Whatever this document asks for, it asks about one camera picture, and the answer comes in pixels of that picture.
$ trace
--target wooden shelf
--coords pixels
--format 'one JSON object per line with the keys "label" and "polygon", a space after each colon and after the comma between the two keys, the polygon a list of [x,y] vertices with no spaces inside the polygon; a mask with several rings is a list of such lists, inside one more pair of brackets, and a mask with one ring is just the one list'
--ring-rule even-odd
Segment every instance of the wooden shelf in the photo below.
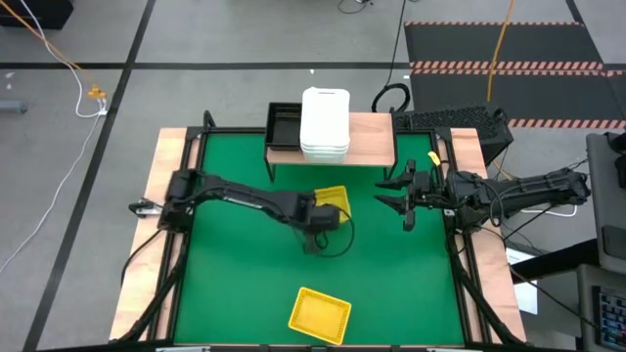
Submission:
{"label": "wooden shelf", "polygon": [[[313,164],[302,151],[267,150],[270,164]],[[395,163],[393,126],[390,113],[352,112],[350,114],[350,149],[341,164],[344,166],[384,166]]]}

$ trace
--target white paper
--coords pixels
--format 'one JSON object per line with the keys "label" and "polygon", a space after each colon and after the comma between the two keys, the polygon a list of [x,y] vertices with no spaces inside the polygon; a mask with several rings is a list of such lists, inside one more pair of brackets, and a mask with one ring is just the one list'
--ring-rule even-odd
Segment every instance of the white paper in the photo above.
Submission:
{"label": "white paper", "polygon": [[[534,257],[534,255],[507,248],[507,260],[509,264],[513,265]],[[537,315],[537,288],[531,284],[517,284],[515,285],[515,296],[517,297],[519,310]]]}

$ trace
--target wooden table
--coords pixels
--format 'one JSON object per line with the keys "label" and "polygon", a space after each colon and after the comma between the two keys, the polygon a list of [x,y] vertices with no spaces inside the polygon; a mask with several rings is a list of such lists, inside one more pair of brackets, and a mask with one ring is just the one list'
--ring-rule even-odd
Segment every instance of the wooden table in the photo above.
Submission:
{"label": "wooden table", "polygon": [[[389,118],[389,115],[386,113],[377,113],[376,115],[377,117]],[[186,131],[186,128],[163,128],[160,130],[145,198],[163,202],[163,196],[171,172],[177,170],[180,166]],[[453,129],[452,146],[460,170],[475,172],[482,177],[487,177],[475,130]],[[439,148],[442,158],[445,159],[447,152],[445,151],[445,145],[441,141]],[[192,165],[195,165],[193,157],[190,160],[190,166]],[[156,217],[138,220],[131,251],[154,233],[156,225]],[[128,267],[113,319],[111,338],[117,338],[126,333],[153,298],[164,251],[164,239],[165,236],[159,237]],[[502,241],[487,231],[481,231],[472,235],[472,243],[485,298],[512,333],[518,338],[525,340],[523,325],[515,298],[513,280],[509,272],[507,256]],[[170,267],[175,259],[175,255],[173,255]],[[465,255],[462,257],[462,260],[465,264]],[[466,303],[468,306],[471,338],[473,341],[481,341],[476,307],[467,293]],[[156,329],[157,338],[165,337],[170,306],[171,294],[161,308],[161,319],[159,319],[159,326]],[[491,335],[494,341],[498,340],[493,331]]]}

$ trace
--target keyboard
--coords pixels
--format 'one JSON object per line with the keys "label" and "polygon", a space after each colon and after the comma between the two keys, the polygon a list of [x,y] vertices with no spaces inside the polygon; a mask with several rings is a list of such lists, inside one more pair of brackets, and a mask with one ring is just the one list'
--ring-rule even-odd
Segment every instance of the keyboard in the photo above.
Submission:
{"label": "keyboard", "polygon": [[596,333],[600,346],[626,352],[626,292],[593,286],[596,306]]}

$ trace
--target black tray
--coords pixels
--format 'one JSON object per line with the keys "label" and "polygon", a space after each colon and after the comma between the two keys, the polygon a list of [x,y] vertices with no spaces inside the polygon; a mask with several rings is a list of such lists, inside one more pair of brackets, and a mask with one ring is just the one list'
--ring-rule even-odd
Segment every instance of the black tray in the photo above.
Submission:
{"label": "black tray", "polygon": [[274,151],[299,151],[301,118],[300,103],[270,103],[265,146]]}

